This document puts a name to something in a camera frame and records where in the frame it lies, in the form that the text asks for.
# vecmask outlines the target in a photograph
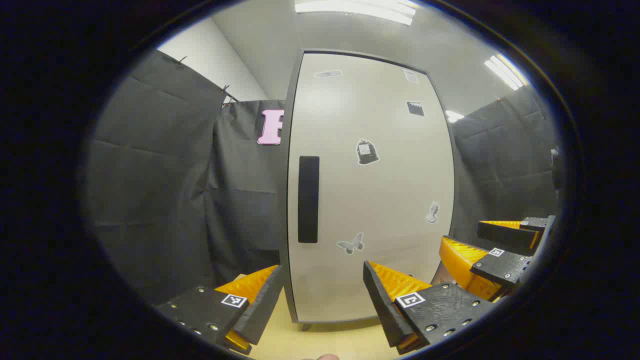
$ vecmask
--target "ceiling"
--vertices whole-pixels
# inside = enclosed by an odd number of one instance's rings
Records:
[[[286,99],[301,48],[357,51],[423,69],[445,109],[463,115],[512,91],[484,65],[496,51],[434,8],[417,8],[405,26],[358,14],[296,15],[294,0],[249,0],[213,19],[270,99]]]

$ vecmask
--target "white wall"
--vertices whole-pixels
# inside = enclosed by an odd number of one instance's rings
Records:
[[[197,71],[240,101],[269,99],[212,18],[179,33],[158,50]]]

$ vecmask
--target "dark gray fabric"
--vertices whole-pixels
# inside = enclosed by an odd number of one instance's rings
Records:
[[[205,210],[216,284],[238,274],[279,264],[281,219],[277,216],[279,145],[259,145],[264,110],[283,101],[226,105],[213,131]]]
[[[450,125],[458,192],[451,236],[480,247],[480,220],[521,220],[556,213],[550,150],[552,118],[529,86]]]
[[[153,304],[212,286],[204,191],[223,100],[218,86],[155,51],[122,81],[90,140],[93,229],[124,279]]]

